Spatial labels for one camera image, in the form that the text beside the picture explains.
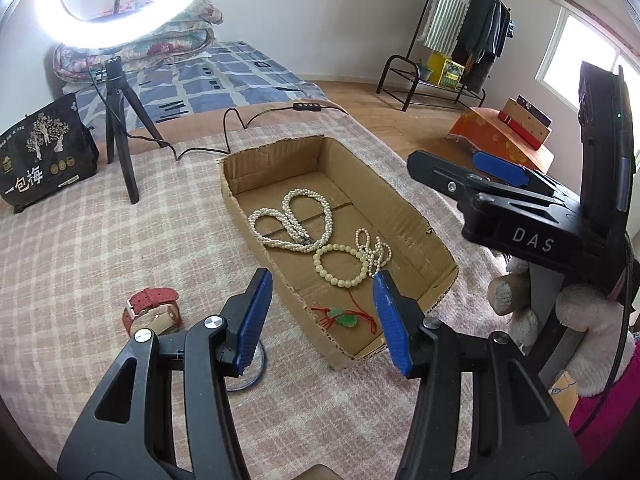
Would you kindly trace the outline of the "striped hanging cloth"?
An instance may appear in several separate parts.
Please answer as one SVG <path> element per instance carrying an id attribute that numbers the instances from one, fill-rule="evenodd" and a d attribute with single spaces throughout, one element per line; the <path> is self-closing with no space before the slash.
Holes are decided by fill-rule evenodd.
<path id="1" fill-rule="evenodd" d="M 471 0 L 430 0 L 419 41 L 427 49 L 450 55 Z"/>

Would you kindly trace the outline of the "blue patterned bed sheet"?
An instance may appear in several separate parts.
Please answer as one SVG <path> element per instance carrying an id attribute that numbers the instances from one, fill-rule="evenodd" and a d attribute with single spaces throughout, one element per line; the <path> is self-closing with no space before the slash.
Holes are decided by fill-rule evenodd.
<path id="1" fill-rule="evenodd" d="M 192 58 L 125 74 L 153 122 L 232 106 L 326 97 L 316 84 L 244 41 L 215 40 Z M 98 141 L 105 139 L 105 81 L 103 65 L 89 72 L 88 80 L 64 81 L 63 87 L 76 96 L 81 120 Z"/>

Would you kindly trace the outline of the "yellow box on rack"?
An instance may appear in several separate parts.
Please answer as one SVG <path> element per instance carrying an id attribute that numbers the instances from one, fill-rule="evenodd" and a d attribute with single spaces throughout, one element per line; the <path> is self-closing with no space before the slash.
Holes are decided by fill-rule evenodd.
<path id="1" fill-rule="evenodd" d="M 432 52 L 427 62 L 431 71 L 427 81 L 435 86 L 457 89 L 464 74 L 465 67 L 454 62 L 449 56 Z"/>

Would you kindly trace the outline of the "dark hanging clothes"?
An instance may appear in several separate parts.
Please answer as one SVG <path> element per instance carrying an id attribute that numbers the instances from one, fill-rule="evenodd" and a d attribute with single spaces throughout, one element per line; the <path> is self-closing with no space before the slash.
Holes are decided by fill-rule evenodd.
<path id="1" fill-rule="evenodd" d="M 480 93 L 509 35 L 511 13 L 501 0 L 471 0 L 451 59 L 464 66 L 460 82 Z"/>

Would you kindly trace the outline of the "dark green bangle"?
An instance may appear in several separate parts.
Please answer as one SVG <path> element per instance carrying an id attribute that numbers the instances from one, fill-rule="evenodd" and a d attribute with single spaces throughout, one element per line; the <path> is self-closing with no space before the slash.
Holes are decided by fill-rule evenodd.
<path id="1" fill-rule="evenodd" d="M 239 393 L 257 386 L 264 377 L 267 362 L 266 349 L 260 340 L 256 346 L 252 362 L 250 362 L 243 374 L 237 378 L 228 377 L 226 379 L 227 391 Z"/>

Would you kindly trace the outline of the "black clothes rack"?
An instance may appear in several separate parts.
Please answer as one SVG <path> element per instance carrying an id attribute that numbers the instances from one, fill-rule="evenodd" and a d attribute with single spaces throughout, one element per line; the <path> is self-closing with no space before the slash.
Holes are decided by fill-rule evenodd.
<path id="1" fill-rule="evenodd" d="M 502 0 L 425 0 L 405 54 L 391 55 L 376 92 L 410 106 L 482 106 L 484 85 L 514 36 Z"/>

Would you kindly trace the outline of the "folded floral quilt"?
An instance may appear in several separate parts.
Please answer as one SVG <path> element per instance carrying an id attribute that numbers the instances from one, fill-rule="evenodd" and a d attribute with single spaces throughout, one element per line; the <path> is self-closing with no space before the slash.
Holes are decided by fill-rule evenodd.
<path id="1" fill-rule="evenodd" d="M 194 0 L 170 21 L 128 44 L 97 49 L 59 44 L 52 54 L 52 70 L 62 81 L 77 82 L 88 80 L 89 72 L 102 70 L 115 56 L 125 73 L 177 63 L 206 50 L 216 40 L 215 26 L 223 22 L 224 14 L 212 0 Z"/>

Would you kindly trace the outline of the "black tripod stand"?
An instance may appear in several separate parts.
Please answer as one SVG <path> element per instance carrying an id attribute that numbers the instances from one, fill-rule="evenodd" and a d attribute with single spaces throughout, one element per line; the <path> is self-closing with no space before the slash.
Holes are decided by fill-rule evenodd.
<path id="1" fill-rule="evenodd" d="M 152 142 L 155 142 L 160 148 L 166 148 L 167 143 L 144 109 L 137 93 L 128 84 L 120 57 L 113 56 L 109 58 L 104 63 L 104 68 L 106 73 L 105 132 L 107 162 L 111 164 L 114 162 L 115 156 L 118 156 L 130 203 L 135 205 L 140 200 L 140 195 L 129 148 L 125 104 L 128 103 L 137 118 L 142 121 L 142 125 L 151 135 Z"/>

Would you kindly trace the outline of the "orange gift box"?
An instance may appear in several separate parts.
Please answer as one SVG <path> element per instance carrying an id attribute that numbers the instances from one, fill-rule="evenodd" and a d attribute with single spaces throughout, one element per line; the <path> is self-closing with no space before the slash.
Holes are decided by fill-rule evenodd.
<path id="1" fill-rule="evenodd" d="M 482 151 L 546 174 L 554 161 L 552 151 L 542 146 L 534 150 L 516 132 L 498 118 L 498 110 L 472 107 L 449 130 L 453 138 L 465 139 Z"/>

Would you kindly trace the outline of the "black snack bag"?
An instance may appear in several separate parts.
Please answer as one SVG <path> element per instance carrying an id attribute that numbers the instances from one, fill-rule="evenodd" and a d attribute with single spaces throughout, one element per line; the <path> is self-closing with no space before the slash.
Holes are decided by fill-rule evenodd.
<path id="1" fill-rule="evenodd" d="M 98 170 L 99 150 L 66 94 L 1 135 L 1 199 L 19 214 Z"/>

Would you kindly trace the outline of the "red leather watch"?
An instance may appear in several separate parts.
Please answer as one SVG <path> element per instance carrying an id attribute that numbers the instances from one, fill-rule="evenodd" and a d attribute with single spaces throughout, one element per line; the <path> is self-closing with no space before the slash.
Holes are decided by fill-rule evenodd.
<path id="1" fill-rule="evenodd" d="M 145 288 L 126 302 L 122 311 L 122 326 L 129 337 L 147 328 L 162 336 L 177 333 L 182 326 L 178 307 L 179 294 L 168 287 Z"/>

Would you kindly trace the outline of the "red and tan box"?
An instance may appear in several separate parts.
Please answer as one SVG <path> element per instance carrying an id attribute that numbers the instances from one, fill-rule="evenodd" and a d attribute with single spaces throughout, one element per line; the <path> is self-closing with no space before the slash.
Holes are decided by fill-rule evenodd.
<path id="1" fill-rule="evenodd" d="M 541 122 L 517 100 L 509 98 L 498 113 L 498 118 L 520 136 L 534 150 L 539 150 L 552 133 L 550 125 Z"/>

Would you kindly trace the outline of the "open cardboard box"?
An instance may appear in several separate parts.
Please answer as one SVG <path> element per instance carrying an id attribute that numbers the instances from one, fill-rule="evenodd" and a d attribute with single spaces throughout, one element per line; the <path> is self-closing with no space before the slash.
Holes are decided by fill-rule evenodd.
<path id="1" fill-rule="evenodd" d="M 427 216 L 386 182 L 381 171 L 360 160 L 328 136 L 284 139 L 249 148 L 221 163 L 221 194 L 234 223 L 274 288 L 314 348 L 334 370 L 382 350 L 384 338 L 372 297 L 372 281 L 344 289 L 331 285 L 314 268 L 309 254 L 267 247 L 289 237 L 280 221 L 248 218 L 257 209 L 280 209 L 288 192 L 308 188 L 332 208 L 333 244 L 355 247 L 370 240 L 389 244 L 386 271 L 400 291 L 431 310 L 458 277 L 454 257 Z"/>

